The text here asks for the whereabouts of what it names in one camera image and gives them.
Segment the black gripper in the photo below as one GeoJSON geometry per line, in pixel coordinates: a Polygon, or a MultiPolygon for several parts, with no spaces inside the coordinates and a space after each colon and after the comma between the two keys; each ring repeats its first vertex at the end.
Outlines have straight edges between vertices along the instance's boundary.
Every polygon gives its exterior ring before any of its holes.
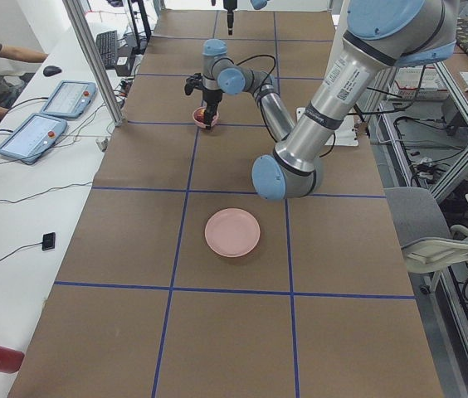
{"type": "Polygon", "coordinates": [[[227,34],[233,34],[234,11],[237,9],[237,0],[223,0],[223,8],[227,10],[227,34]]]}
{"type": "Polygon", "coordinates": [[[210,130],[215,125],[217,107],[222,101],[222,90],[210,90],[204,87],[202,89],[202,100],[206,104],[204,115],[205,129],[210,130]]]}

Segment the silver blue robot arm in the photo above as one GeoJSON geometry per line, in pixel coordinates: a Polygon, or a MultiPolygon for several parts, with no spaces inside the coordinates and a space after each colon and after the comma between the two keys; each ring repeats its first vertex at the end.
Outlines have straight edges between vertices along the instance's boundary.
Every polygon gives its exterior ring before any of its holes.
{"type": "Polygon", "coordinates": [[[236,65],[227,45],[209,39],[199,76],[211,124],[224,94],[251,94],[275,140],[272,154],[252,166],[253,187],[270,201],[308,196],[322,182],[321,151],[376,74],[449,58],[456,45],[457,1],[352,1],[343,49],[304,113],[293,119],[269,73],[236,65]]]}
{"type": "MultiPolygon", "coordinates": [[[[250,0],[250,4],[254,10],[261,10],[267,5],[267,0],[250,0]]],[[[227,12],[227,35],[232,36],[234,30],[235,11],[238,9],[237,0],[223,0],[223,9],[227,12]]]]}

